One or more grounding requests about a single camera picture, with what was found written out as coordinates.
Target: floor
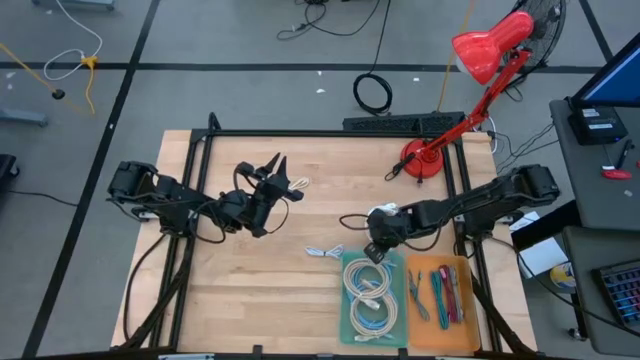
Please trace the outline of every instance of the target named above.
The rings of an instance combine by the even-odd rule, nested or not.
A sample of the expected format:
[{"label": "floor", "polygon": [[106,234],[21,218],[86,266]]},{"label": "floor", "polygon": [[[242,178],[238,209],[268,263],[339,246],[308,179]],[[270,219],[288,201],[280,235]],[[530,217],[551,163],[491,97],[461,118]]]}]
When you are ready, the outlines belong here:
[{"label": "floor", "polygon": [[[68,21],[53,1],[41,2],[40,7],[27,0],[0,2],[0,41],[38,72],[63,49],[93,51],[94,38]],[[483,0],[469,28],[488,29],[513,2]],[[393,113],[435,109],[449,39],[457,33],[467,3],[392,3],[379,59],[389,66],[377,73],[393,86]],[[638,31],[637,1],[568,3],[564,33],[549,59],[551,70],[531,75],[521,86],[523,102],[503,96],[491,109],[498,131],[514,144],[550,122],[550,100],[575,93],[594,67],[605,63],[604,54],[618,51]],[[349,31],[374,4],[331,0],[322,25]],[[585,5],[590,5],[595,21],[588,20]],[[154,162],[164,130],[204,127],[210,111],[226,129],[340,129],[343,118],[366,116],[351,86],[373,60],[382,9],[355,37],[310,31],[297,40],[277,41],[278,31],[302,21],[303,8],[291,0],[118,1],[114,12],[70,6],[73,16],[104,38],[93,87],[93,117],[51,99],[43,86],[0,54],[0,106],[39,111],[50,118],[46,128],[0,123],[0,153],[16,155],[22,170],[14,189],[80,203],[76,210],[44,198],[3,196],[0,358],[19,357],[25,346],[27,353],[38,355],[108,348],[138,225],[105,203],[107,183],[121,160]],[[600,44],[594,25],[603,34]],[[63,61],[68,67],[76,59]],[[56,86],[84,109],[88,77],[81,70]],[[375,85],[362,87],[371,103],[383,101]],[[448,89],[443,111],[470,111],[484,90],[458,72],[449,77]],[[554,139],[551,131],[539,143]],[[496,162],[507,156],[499,145]],[[524,163],[551,168],[563,191],[557,205],[572,198],[557,144],[516,164]],[[58,270],[64,270],[65,259],[70,262],[64,278],[56,277],[62,281],[57,301],[45,304],[52,306],[48,325],[37,326],[27,346],[61,252],[67,258],[61,257]],[[565,329],[575,326],[571,309],[535,283],[527,282],[525,288],[541,351],[606,358],[594,353],[588,342],[565,336]],[[38,330],[44,330],[42,337]]]}]

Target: blue monitor screen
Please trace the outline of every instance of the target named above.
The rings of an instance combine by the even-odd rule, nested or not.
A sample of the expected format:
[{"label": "blue monitor screen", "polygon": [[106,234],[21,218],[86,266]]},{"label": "blue monitor screen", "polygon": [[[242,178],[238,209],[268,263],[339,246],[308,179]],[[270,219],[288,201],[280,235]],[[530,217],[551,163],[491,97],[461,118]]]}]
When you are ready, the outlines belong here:
[{"label": "blue monitor screen", "polygon": [[584,100],[640,103],[640,48],[587,91]]}]

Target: red lamp arm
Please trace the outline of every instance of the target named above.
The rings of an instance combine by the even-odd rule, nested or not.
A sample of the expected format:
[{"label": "red lamp arm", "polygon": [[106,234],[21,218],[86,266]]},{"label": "red lamp arm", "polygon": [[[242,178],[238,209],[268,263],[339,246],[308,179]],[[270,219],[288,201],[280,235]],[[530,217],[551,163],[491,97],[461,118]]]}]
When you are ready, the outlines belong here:
[{"label": "red lamp arm", "polygon": [[496,81],[494,81],[491,87],[484,93],[484,96],[480,99],[475,109],[473,109],[473,112],[453,129],[442,134],[439,138],[428,142],[422,148],[422,151],[425,151],[427,154],[437,153],[437,151],[443,147],[460,138],[465,132],[471,131],[476,125],[482,124],[489,116],[488,109],[493,100],[509,85],[511,78],[524,66],[527,60],[529,60],[529,57],[531,57],[531,51],[522,49],[511,50],[509,63],[504,67],[502,72],[500,72]]}]

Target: orange tray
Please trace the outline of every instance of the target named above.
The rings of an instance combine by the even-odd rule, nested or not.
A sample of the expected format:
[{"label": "orange tray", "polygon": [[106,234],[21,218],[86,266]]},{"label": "orange tray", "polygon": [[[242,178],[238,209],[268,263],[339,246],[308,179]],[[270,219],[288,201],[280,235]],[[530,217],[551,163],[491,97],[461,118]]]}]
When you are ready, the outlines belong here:
[{"label": "orange tray", "polygon": [[[440,328],[435,295],[431,285],[431,272],[437,271],[441,265],[453,265],[456,268],[464,315],[460,324],[450,323],[447,330]],[[422,271],[419,298],[430,316],[429,321],[422,319],[411,294],[408,293],[409,344],[429,350],[478,350],[480,348],[480,333],[471,285],[471,270],[467,259],[462,256],[410,255],[407,258],[407,270],[411,270],[416,282],[418,281],[418,272]],[[407,274],[407,291],[409,289],[408,282],[409,275]]]}]

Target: green tray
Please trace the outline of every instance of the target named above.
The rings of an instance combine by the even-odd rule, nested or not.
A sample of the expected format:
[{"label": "green tray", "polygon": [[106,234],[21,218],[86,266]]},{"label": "green tray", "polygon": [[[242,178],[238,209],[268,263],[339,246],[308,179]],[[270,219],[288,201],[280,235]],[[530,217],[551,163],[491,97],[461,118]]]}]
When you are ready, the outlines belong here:
[{"label": "green tray", "polygon": [[[355,259],[365,258],[366,255],[362,251],[345,252],[342,255],[342,271],[351,261]],[[391,347],[406,347],[407,346],[407,307],[406,307],[406,270],[404,258],[394,252],[390,251],[385,256],[385,260],[390,260],[395,267],[391,268],[391,291],[398,301],[398,319],[395,325],[389,332],[392,338],[381,337],[378,339],[372,339],[367,342],[355,341],[355,336],[358,332],[351,325],[349,312],[351,310],[351,302],[347,294],[347,289],[342,284],[342,305],[340,308],[340,341],[343,344],[348,345],[364,345],[364,346],[391,346]],[[365,268],[362,270],[362,277],[367,280],[380,281],[380,275],[375,269]],[[362,316],[371,320],[382,320],[387,316],[386,306],[381,304],[378,311],[374,311],[366,305],[360,303],[358,310]]]}]

